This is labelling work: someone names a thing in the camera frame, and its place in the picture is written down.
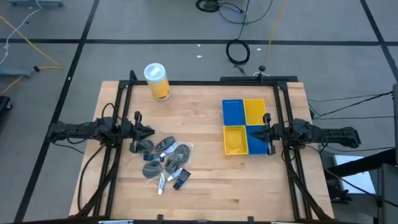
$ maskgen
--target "yellow tray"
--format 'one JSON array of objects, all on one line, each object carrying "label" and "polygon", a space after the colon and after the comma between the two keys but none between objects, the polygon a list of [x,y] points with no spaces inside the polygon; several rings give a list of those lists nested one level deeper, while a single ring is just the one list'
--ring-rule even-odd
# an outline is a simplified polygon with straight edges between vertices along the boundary
[{"label": "yellow tray", "polygon": [[264,125],[262,117],[266,114],[264,100],[243,100],[246,125]]},{"label": "yellow tray", "polygon": [[245,126],[224,126],[224,146],[227,155],[249,154]]}]

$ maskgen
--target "yellow cable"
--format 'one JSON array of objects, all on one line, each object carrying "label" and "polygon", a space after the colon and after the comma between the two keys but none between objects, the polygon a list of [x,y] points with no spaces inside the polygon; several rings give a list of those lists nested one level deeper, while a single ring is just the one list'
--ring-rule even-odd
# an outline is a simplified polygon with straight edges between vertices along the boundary
[{"label": "yellow cable", "polygon": [[35,50],[37,50],[40,54],[44,55],[44,57],[48,58],[50,61],[54,62],[57,65],[60,65],[56,60],[52,59],[50,56],[46,55],[43,51],[41,51],[40,49],[38,49],[28,38],[26,38],[23,34],[21,34],[21,32],[19,32],[10,22],[7,21],[7,19],[5,19],[3,16],[0,15],[0,19],[2,19],[7,25],[9,25],[9,27],[11,27],[12,29],[14,29],[23,39],[26,40],[26,42],[28,42],[28,44],[30,44],[30,46],[32,46]]},{"label": "yellow cable", "polygon": [[275,32],[276,32],[276,28],[279,25],[280,18],[282,17],[282,14],[285,11],[286,4],[287,4],[287,0],[284,1],[282,9],[280,9],[280,11],[279,11],[278,20],[276,20],[274,28],[272,29],[271,35],[269,37],[268,48],[267,48],[267,52],[266,52],[266,59],[264,60],[264,66],[265,67],[266,67],[267,62],[268,62],[268,54],[269,54],[269,50],[271,49],[271,42],[272,42],[272,39],[274,38],[274,35],[275,35]]},{"label": "yellow cable", "polygon": [[[57,67],[57,66],[43,66],[43,67],[39,67],[39,69],[61,69],[61,67]],[[5,90],[3,90],[3,91],[0,93],[0,96],[2,96],[3,94],[5,94],[5,93],[8,91],[8,89],[10,89],[10,88],[11,88],[13,85],[15,85],[17,82],[19,82],[23,77],[24,77],[24,76],[21,75],[19,78],[17,78],[15,81],[13,81],[10,85],[8,85],[7,88],[6,88]]]}]

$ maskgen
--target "white lid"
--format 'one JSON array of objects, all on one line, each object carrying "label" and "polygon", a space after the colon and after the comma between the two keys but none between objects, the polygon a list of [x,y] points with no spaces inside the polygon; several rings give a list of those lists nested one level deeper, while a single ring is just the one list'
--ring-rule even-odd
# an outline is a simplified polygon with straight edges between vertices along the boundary
[{"label": "white lid", "polygon": [[159,63],[152,63],[144,69],[144,76],[150,82],[161,82],[166,77],[166,70]]}]

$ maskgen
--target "wooden table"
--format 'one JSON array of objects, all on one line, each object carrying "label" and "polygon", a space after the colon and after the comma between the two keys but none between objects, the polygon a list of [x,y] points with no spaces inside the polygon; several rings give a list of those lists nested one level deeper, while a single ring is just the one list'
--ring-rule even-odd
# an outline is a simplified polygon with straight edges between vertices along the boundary
[{"label": "wooden table", "polygon": [[[94,118],[101,115],[105,104],[114,102],[118,82],[103,82]],[[142,113],[142,123],[156,130],[151,139],[157,144],[167,136],[193,145],[189,163],[190,178],[179,191],[167,182],[163,195],[157,194],[159,179],[148,181],[142,175],[142,155],[129,152],[131,140],[124,140],[111,218],[165,220],[242,220],[253,216],[256,221],[293,221],[285,164],[280,154],[282,145],[275,142],[273,156],[227,156],[224,153],[223,99],[259,99],[266,101],[272,123],[278,123],[275,96],[268,86],[171,86],[167,101],[155,101],[146,85],[135,85],[132,91],[129,119]],[[281,92],[284,119],[287,119]],[[303,83],[289,83],[294,118],[311,120]],[[111,116],[108,107],[106,115]],[[89,141],[82,166],[99,148]],[[301,150],[307,188],[326,214],[333,216],[331,203],[318,152]],[[89,164],[82,187],[82,202],[92,196],[98,186],[104,150]],[[302,197],[297,189],[301,217],[305,217]],[[76,193],[70,214],[77,212]],[[102,213],[107,193],[103,195]]]}]

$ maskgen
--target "blue tray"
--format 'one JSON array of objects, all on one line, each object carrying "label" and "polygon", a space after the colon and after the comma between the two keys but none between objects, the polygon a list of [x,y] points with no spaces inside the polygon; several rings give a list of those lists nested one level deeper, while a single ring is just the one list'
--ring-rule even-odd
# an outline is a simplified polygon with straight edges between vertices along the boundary
[{"label": "blue tray", "polygon": [[249,154],[252,155],[268,154],[268,143],[265,143],[250,135],[252,132],[258,131],[261,128],[262,126],[246,126]]},{"label": "blue tray", "polygon": [[223,100],[223,119],[225,126],[246,125],[243,100]]}]

